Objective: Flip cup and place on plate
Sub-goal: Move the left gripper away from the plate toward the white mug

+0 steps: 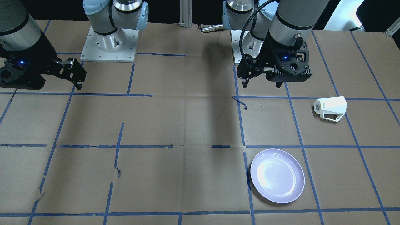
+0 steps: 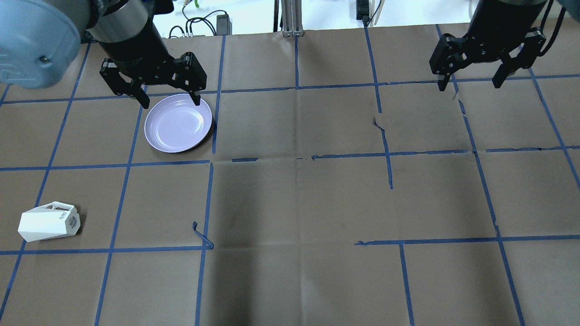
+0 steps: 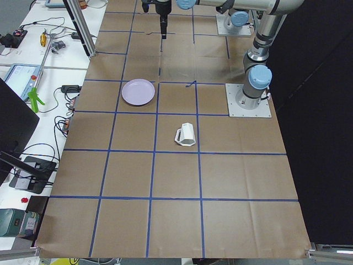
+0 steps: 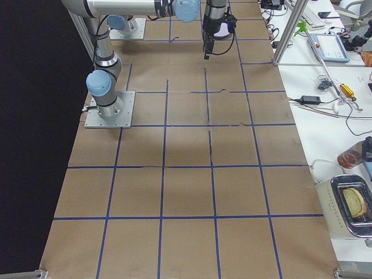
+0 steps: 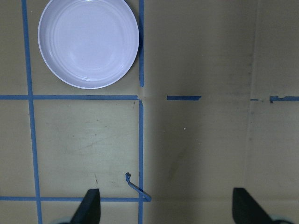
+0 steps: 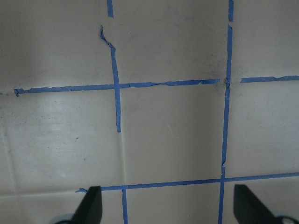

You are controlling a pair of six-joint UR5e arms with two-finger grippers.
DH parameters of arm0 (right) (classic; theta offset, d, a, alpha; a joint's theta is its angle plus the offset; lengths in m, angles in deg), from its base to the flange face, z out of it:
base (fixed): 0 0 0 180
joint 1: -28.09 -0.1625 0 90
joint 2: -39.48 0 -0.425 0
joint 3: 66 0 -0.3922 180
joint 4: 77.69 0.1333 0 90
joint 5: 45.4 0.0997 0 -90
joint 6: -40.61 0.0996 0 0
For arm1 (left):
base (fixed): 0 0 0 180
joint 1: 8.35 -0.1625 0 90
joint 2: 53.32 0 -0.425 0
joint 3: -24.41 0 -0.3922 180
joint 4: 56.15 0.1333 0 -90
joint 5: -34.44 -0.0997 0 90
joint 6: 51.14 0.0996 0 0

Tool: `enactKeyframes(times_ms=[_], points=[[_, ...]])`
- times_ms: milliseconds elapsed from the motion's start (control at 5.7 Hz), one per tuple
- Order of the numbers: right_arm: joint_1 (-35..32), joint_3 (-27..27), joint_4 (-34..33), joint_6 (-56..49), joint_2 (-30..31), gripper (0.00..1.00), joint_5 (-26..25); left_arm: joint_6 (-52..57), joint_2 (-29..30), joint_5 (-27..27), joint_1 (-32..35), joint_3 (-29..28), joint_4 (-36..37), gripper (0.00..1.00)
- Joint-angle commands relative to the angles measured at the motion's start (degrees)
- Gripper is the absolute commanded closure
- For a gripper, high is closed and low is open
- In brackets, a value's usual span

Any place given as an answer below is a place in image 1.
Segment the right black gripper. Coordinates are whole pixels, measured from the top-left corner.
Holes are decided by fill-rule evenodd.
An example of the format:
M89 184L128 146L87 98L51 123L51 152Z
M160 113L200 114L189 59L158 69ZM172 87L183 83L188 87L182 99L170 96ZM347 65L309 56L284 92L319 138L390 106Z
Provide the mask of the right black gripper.
M86 70L74 57L61 60L48 39L39 39L26 50L10 51L1 44L1 57L5 58L1 67L2 88L40 90L44 87L43 74L66 79L81 90L86 78Z

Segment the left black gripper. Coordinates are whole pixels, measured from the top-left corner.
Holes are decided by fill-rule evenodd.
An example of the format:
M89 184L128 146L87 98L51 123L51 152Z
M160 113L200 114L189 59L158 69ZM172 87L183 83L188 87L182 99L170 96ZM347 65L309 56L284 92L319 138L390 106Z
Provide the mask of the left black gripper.
M294 46L285 46L274 39L266 39L257 57L245 55L236 70L243 88L249 80L265 74L268 81L276 82L279 89L284 82L304 82L312 77L309 51L303 39L296 39Z

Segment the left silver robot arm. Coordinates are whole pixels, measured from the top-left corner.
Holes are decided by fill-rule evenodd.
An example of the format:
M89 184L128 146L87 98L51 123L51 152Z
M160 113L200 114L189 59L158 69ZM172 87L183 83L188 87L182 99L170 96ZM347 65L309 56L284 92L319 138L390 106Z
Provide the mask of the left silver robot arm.
M327 0L226 0L222 25L240 32L232 43L240 54L236 69L243 88L264 74L280 88L311 76L306 39L328 4Z

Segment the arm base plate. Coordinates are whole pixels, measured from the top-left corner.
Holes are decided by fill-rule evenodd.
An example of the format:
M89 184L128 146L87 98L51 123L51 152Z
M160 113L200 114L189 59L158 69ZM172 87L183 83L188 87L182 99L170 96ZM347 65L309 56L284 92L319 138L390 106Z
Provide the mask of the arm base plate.
M234 65L239 65L242 55L240 51L240 41L239 38L241 36L241 31L240 30L231 30L231 40L232 40L232 52L233 52L233 58L234 58ZM244 33L244 37L242 40L242 49L244 54L248 54L251 57L255 58L259 55L262 44L264 40L263 39L258 39L257 37L254 37L252 34L250 34L249 31L246 31Z
M118 29L110 35L99 35L90 27L80 60L87 62L134 63L140 31Z

